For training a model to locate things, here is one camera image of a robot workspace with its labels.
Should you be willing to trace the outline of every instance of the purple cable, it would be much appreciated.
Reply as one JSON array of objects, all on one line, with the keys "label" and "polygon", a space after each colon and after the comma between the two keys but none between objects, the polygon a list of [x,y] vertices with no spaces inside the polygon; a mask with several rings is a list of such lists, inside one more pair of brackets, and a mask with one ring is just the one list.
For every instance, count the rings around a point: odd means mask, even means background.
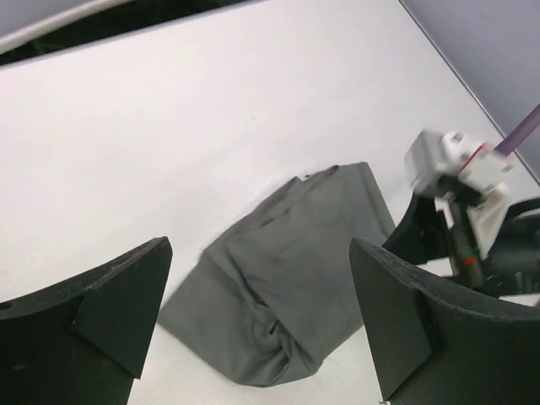
[{"label": "purple cable", "polygon": [[532,110],[531,114],[526,116],[510,135],[495,147],[495,150],[504,156],[508,156],[538,127],[540,127],[540,104]]}]

